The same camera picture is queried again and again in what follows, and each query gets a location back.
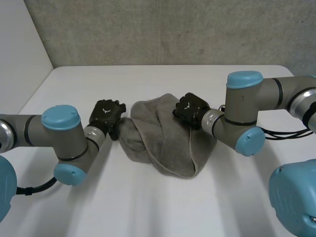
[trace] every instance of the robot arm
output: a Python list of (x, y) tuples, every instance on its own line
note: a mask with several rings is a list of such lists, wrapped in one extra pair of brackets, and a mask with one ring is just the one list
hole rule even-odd
[(258, 153), (265, 142), (264, 132), (256, 126), (259, 111), (286, 109), (316, 132), (314, 77), (263, 79), (259, 72), (235, 72), (228, 76), (226, 86), (225, 112), (210, 109), (205, 101), (188, 93), (173, 114), (244, 156)]
[[(211, 109), (186, 94), (174, 116), (193, 129), (202, 128), (238, 153), (251, 156), (265, 142), (256, 126), (259, 111), (286, 109), (316, 133), (316, 79), (311, 76), (263, 79), (259, 72), (228, 76), (225, 111)], [(316, 236), (316, 159), (284, 164), (269, 180), (269, 198), (283, 226), (298, 237)]]
[(124, 112), (125, 104), (118, 101), (98, 101), (84, 129), (77, 110), (69, 105), (52, 107), (42, 115), (0, 115), (0, 153), (16, 147), (52, 147), (58, 158), (54, 177), (79, 185), (106, 134), (117, 139), (114, 127)]

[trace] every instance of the cloth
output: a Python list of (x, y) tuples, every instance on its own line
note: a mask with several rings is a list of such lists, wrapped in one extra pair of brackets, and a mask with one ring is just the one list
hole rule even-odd
[(180, 124), (171, 94), (136, 102), (118, 124), (119, 142), (132, 161), (151, 162), (162, 174), (191, 178), (205, 166), (216, 139)]

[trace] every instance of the wire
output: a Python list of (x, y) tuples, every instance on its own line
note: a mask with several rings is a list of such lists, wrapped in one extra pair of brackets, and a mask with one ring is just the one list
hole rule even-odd
[(263, 130), (264, 133), (269, 135), (268, 137), (266, 136), (267, 140), (274, 140), (274, 141), (302, 138), (302, 137), (306, 137), (313, 134), (313, 132), (309, 132), (310, 130), (308, 128), (304, 130), (300, 130), (300, 131), (295, 131), (295, 132), (278, 132), (278, 131), (267, 130), (264, 128), (261, 128), (261, 129)]
[(52, 187), (56, 183), (56, 181), (57, 181), (57, 179), (55, 177), (53, 177), (48, 182), (46, 182), (43, 185), (40, 185), (38, 187), (35, 187), (35, 188), (33, 188), (33, 187), (28, 187), (28, 188), (17, 187), (16, 194), (28, 196), (28, 195), (32, 195), (35, 193), (39, 193), (39, 192), (45, 191), (45, 190), (49, 189), (50, 187)]

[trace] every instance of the light blue joint cap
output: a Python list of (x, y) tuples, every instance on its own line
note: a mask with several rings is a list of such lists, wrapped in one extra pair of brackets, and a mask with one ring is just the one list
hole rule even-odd
[(257, 154), (266, 140), (265, 133), (259, 127), (252, 127), (245, 131), (238, 139), (235, 151), (249, 157)]
[(86, 173), (71, 164), (57, 164), (54, 169), (54, 177), (66, 185), (77, 186), (83, 182)]
[(285, 164), (269, 180), (269, 198), (276, 216), (295, 236), (315, 237), (316, 159)]
[(226, 87), (229, 89), (242, 89), (261, 83), (263, 76), (256, 71), (240, 71), (230, 73), (227, 78)]
[(18, 183), (11, 163), (0, 156), (0, 222), (8, 214), (11, 199), (16, 194)]
[(77, 109), (71, 105), (57, 105), (42, 114), (41, 122), (48, 129), (65, 131), (77, 127), (80, 116)]

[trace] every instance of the concrete wall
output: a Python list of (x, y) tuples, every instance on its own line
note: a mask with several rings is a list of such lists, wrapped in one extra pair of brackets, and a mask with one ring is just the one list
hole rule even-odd
[(278, 64), (316, 74), (316, 0), (25, 0), (54, 67)]

